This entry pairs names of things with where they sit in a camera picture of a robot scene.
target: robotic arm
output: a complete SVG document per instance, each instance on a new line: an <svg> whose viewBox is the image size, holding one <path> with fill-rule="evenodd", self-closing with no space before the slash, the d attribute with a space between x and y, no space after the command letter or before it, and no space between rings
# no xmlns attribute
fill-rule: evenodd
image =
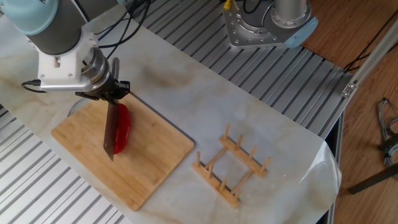
<svg viewBox="0 0 398 224"><path fill-rule="evenodd" d="M38 78L45 91L75 91L92 100L113 102L130 91L118 81L119 60L107 61L96 37L81 27L133 0L0 0L2 12L39 53Z"/></svg>
<svg viewBox="0 0 398 224"><path fill-rule="evenodd" d="M0 9L38 51L42 90L75 91L111 103L129 93L130 83L118 81L119 60L109 63L95 35L82 26L117 4L130 8L137 1L0 0ZM294 48L318 24L308 0L226 0L223 10L230 44L239 49Z"/></svg>

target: metal slotted table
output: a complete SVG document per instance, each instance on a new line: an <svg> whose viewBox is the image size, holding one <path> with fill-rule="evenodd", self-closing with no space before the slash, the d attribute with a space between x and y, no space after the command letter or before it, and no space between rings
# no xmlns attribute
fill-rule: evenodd
<svg viewBox="0 0 398 224"><path fill-rule="evenodd" d="M156 0L144 26L326 139L339 160L351 74L301 47L232 49L219 1ZM131 223L0 108L0 223ZM333 209L319 223L333 223Z"/></svg>

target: wooden floor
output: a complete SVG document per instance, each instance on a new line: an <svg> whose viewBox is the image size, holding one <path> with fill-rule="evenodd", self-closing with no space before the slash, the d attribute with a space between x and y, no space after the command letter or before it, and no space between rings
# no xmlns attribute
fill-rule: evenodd
<svg viewBox="0 0 398 224"><path fill-rule="evenodd" d="M310 0L320 22L305 47L344 67L355 59L380 27L398 9L398 1ZM336 200L335 224L398 223L398 180L389 179L356 195L347 188L385 169L376 106L383 97L398 104L398 49L361 84L346 109L340 168L343 174ZM386 121L398 117L389 108Z"/></svg>

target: bamboo cutting board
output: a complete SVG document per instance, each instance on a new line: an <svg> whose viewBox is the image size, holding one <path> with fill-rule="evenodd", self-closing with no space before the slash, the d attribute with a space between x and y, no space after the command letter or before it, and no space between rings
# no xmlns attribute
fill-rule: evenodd
<svg viewBox="0 0 398 224"><path fill-rule="evenodd" d="M108 103L94 101L52 130L52 136L130 209L138 210L194 148L194 143L132 95L132 128L114 161L103 149Z"/></svg>

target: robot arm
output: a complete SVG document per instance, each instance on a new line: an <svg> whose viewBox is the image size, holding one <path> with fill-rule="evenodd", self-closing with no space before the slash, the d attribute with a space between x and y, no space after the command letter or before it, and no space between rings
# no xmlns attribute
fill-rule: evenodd
<svg viewBox="0 0 398 224"><path fill-rule="evenodd" d="M0 5L39 53L41 89L113 101L129 93L129 82L118 82L119 60L110 65L95 35L81 27L117 4L131 1L0 0Z"/></svg>

